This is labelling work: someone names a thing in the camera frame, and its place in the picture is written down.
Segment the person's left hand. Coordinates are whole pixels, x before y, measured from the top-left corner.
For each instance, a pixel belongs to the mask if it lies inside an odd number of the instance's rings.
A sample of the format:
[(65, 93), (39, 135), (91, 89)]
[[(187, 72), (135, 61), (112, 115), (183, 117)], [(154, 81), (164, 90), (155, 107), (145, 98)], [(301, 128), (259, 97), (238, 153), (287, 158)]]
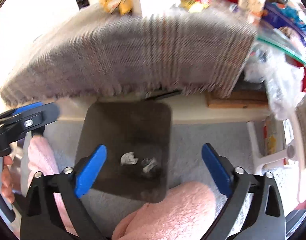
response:
[(1, 173), (1, 194), (4, 198), (8, 200), (10, 204), (15, 201), (15, 196), (13, 193), (13, 181), (9, 171), (9, 165), (13, 164), (12, 158), (8, 155), (4, 157), (4, 165)]

